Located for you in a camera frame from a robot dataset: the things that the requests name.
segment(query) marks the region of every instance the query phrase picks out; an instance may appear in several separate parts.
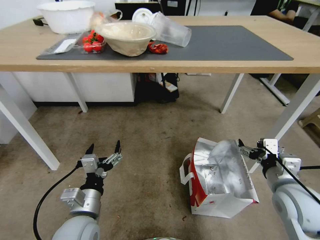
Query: plastic cup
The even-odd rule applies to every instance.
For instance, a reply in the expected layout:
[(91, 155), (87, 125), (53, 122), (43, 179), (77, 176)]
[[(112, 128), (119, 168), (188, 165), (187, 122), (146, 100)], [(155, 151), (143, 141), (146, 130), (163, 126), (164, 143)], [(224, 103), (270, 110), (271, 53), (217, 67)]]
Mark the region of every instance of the plastic cup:
[(155, 14), (150, 25), (156, 29), (156, 39), (159, 41), (172, 43), (181, 47), (187, 46), (190, 41), (191, 29), (170, 20), (161, 12)]

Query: plastic container of tomatoes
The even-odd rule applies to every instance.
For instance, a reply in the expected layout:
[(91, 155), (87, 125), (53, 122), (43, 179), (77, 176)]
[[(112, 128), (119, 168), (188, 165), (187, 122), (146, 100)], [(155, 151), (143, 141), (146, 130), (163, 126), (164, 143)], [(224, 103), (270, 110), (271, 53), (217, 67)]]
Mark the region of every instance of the plastic container of tomatoes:
[(81, 34), (73, 48), (78, 49), (81, 53), (88, 54), (103, 52), (105, 46), (104, 38), (92, 30)]

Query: white table leg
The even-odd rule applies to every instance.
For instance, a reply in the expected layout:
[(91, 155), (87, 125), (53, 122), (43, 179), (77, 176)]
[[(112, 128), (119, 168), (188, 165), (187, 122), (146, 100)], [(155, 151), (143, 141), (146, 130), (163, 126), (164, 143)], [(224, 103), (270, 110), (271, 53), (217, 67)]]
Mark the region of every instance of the white table leg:
[(259, 166), (260, 163), (255, 162), (254, 165), (250, 168), (249, 173), (253, 173)]
[[(272, 78), (271, 81), (273, 80), (275, 83), (277, 81), (276, 77)], [(277, 89), (275, 85), (272, 85), (271, 81), (269, 81), (267, 78), (260, 78), (260, 80), (277, 97), (277, 99), (284, 106), (287, 106), (290, 103), (290, 100), (282, 92), (280, 92), (279, 89)]]
[(280, 138), (299, 117), (320, 90), (320, 74), (310, 74), (285, 108), (266, 138)]
[(0, 110), (9, 119), (9, 121), (15, 126), (15, 128), (21, 133), (21, 135), (27, 140), (27, 142), (33, 147), (33, 149), (39, 154), (44, 162), (49, 166), (51, 170), (57, 170), (59, 161), (53, 155), (48, 146), (44, 143), (42, 138), (30, 124), (28, 119), (23, 115), (21, 110), (11, 99), (9, 94), (0, 84)]
[(244, 73), (237, 73), (236, 76), (234, 77), (234, 79), (232, 81), (232, 84), (231, 84), (231, 86), (229, 88), (229, 91), (227, 93), (227, 96), (224, 99), (222, 107), (220, 109), (220, 112), (222, 114), (226, 113), (227, 108), (228, 108), (228, 106), (229, 106), (229, 104), (230, 104), (230, 102), (231, 102), (231, 100), (233, 98), (233, 95), (235, 94), (235, 92), (236, 92), (236, 90), (237, 90), (237, 88), (238, 88), (238, 86), (239, 86), (239, 84), (240, 84), (240, 82), (241, 82), (241, 80), (243, 78), (243, 75), (244, 75)]
[(316, 20), (316, 18), (318, 17), (319, 12), (320, 12), (320, 8), (319, 8), (319, 7), (316, 8), (316, 9), (313, 11), (313, 13), (312, 13), (311, 16), (309, 17), (306, 25), (304, 25), (304, 27), (303, 27), (303, 29), (302, 29), (303, 31), (306, 31), (306, 32), (309, 31), (309, 29), (311, 28), (313, 22), (314, 22), (314, 21)]
[(78, 100), (78, 103), (81, 107), (81, 110), (83, 112), (87, 112), (88, 111), (88, 106), (86, 104), (86, 101), (84, 100), (84, 97), (72, 75), (72, 73), (63, 73), (67, 82), (69, 83), (71, 89), (73, 90), (74, 92), (74, 95), (76, 96), (77, 100)]
[(270, 85), (274, 86), (276, 82), (278, 81), (279, 77), (281, 76), (281, 73), (275, 73), (273, 77), (270, 80)]

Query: gray desk mat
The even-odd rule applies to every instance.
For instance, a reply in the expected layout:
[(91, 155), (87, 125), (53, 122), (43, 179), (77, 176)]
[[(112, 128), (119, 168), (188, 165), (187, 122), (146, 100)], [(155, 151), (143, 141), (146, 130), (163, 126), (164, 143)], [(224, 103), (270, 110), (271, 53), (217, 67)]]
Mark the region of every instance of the gray desk mat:
[(82, 54), (77, 49), (66, 53), (40, 55), (37, 59), (53, 60), (164, 60), (164, 61), (290, 61), (292, 57), (242, 26), (189, 26), (192, 36), (186, 47), (168, 44), (164, 55), (149, 51), (127, 57), (108, 45), (104, 52)]

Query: silver foil bag lining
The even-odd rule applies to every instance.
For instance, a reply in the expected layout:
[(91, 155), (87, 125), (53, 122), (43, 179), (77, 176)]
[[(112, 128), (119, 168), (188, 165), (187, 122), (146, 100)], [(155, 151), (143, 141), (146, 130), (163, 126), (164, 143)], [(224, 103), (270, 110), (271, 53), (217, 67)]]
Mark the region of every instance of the silver foil bag lining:
[(216, 145), (197, 142), (194, 164), (207, 195), (233, 193), (237, 198), (252, 198), (250, 190), (254, 186), (235, 140)]

